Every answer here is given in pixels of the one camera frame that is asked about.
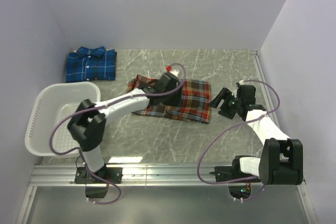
blue plaid shirt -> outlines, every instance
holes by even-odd
[[[66,82],[115,80],[117,52],[80,47],[69,53]]]

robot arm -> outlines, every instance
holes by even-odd
[[[209,104],[216,108],[224,100],[218,114],[232,119],[237,113],[243,121],[262,119],[248,123],[259,137],[264,148],[261,158],[236,156],[233,160],[235,174],[251,174],[260,177],[264,185],[299,185],[303,180],[303,148],[299,140],[283,133],[266,114],[265,108],[255,104],[256,88],[237,83],[234,92],[223,88]]]
[[[146,94],[164,93],[173,90],[178,85],[178,75],[179,71],[170,70],[164,73],[159,80],[154,81],[152,84],[141,83],[139,88],[120,97],[97,103],[92,103],[90,100],[81,102],[76,111],[101,107],[102,105],[107,105],[113,101],[120,100],[122,97],[130,97],[117,102],[115,105],[106,106],[104,109],[74,116],[70,120],[68,130],[73,139],[79,143],[86,164],[92,172],[100,177],[105,177],[106,165],[100,152],[100,143],[103,138],[105,127],[124,115],[137,110],[146,109],[152,105],[158,105],[160,103],[166,105],[178,105],[181,97],[180,91],[176,91],[172,95],[165,95],[163,97],[145,96]],[[144,96],[133,97],[136,94],[143,94]]]

shirt collar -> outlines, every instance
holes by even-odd
[[[95,48],[95,49],[80,47],[76,51],[76,54],[77,54],[78,58],[82,58],[82,57],[88,56],[88,55],[92,55],[92,56],[95,56],[97,58],[101,58],[101,56],[103,54],[105,54],[105,52],[106,52],[105,47],[98,47],[98,48]]]

red plaid shirt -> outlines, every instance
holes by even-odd
[[[138,75],[128,83],[127,92],[137,88],[140,82],[148,83],[149,79]],[[182,120],[186,122],[209,123],[211,109],[208,103],[211,101],[210,83],[207,81],[185,80],[182,87],[181,106],[157,105],[145,110],[133,112],[136,115],[162,116],[164,118]]]

fabric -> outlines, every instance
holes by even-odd
[[[149,83],[149,79],[138,75],[128,83],[127,92],[137,88],[141,82]],[[211,109],[210,83],[207,81],[185,80],[182,87],[181,106],[157,105],[145,110],[135,111],[136,115],[162,116],[164,118],[182,120],[186,122],[209,123]]]
[[[105,47],[80,47],[69,53],[66,82],[115,80],[117,52]]]

